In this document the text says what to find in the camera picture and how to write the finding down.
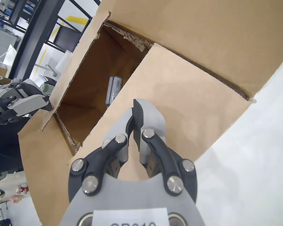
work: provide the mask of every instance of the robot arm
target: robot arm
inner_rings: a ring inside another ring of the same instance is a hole
[[[128,160],[132,132],[139,161],[149,176],[142,182],[117,179]],[[102,147],[73,162],[68,181],[70,205],[60,226],[91,226],[97,210],[154,208],[167,208],[171,226],[204,226],[195,206],[195,166],[167,147],[165,132],[162,114],[150,102],[134,99],[133,108],[111,127]]]
[[[38,109],[52,110],[49,96],[30,79],[0,86],[0,125],[18,121]]]

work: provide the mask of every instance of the can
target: can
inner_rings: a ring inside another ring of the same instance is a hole
[[[118,93],[122,88],[122,78],[119,76],[110,76],[107,96],[106,96],[106,106],[109,107],[113,100],[116,98]]]
[[[51,84],[46,84],[46,83],[43,83],[43,84],[41,84],[41,86],[40,86],[40,90],[43,92],[43,93],[45,93],[45,94],[47,94],[47,95],[51,95],[51,92],[53,91],[53,88],[54,88],[54,86],[53,85],[51,85]]]

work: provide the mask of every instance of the floor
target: floor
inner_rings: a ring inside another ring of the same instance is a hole
[[[94,15],[96,6],[79,4]],[[84,18],[69,4],[60,15]],[[52,54],[46,52],[42,65]],[[207,226],[283,225],[283,64],[255,99],[196,161],[196,205]],[[31,199],[9,206],[9,213],[14,226],[40,225]]]

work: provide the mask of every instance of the metal screw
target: metal screw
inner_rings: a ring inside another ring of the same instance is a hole
[[[184,167],[184,170],[186,170],[187,172],[192,172],[195,170],[194,163],[190,161],[189,159],[184,159],[182,161],[182,165]]]
[[[99,185],[99,181],[95,176],[93,175],[87,176],[82,182],[82,191],[85,194],[93,193],[97,189],[98,185]]]
[[[83,216],[80,219],[78,226],[92,226],[92,217],[93,213]]]
[[[122,133],[120,133],[120,134],[118,134],[116,137],[115,137],[115,141],[117,142],[117,143],[124,143],[125,142],[125,140],[126,140],[126,136],[124,135],[124,134],[122,134]]]
[[[149,139],[155,135],[154,130],[150,128],[145,129],[142,134],[144,137],[149,138]]]
[[[71,169],[75,172],[78,172],[82,170],[83,166],[84,166],[84,161],[82,159],[77,159],[72,163]]]
[[[171,213],[169,214],[169,225],[170,226],[186,226],[185,220],[182,218],[182,216]]]
[[[184,187],[181,178],[177,176],[170,176],[166,185],[169,190],[175,194],[181,193]]]
[[[104,140],[102,144],[102,148],[106,147],[110,141],[111,141],[110,139]]]

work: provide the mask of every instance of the open cardboard box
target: open cardboard box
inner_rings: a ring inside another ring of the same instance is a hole
[[[85,157],[101,146],[134,98],[156,106],[166,120],[168,146],[191,160],[243,114],[283,61],[283,0],[234,0],[234,9],[225,1],[102,1],[52,92],[54,110],[39,110],[19,133],[44,226],[58,225],[69,204],[74,153],[82,146],[74,158]],[[193,9],[182,8],[188,4]],[[106,110],[110,75],[121,76],[123,87]],[[119,178],[147,178],[133,139]]]

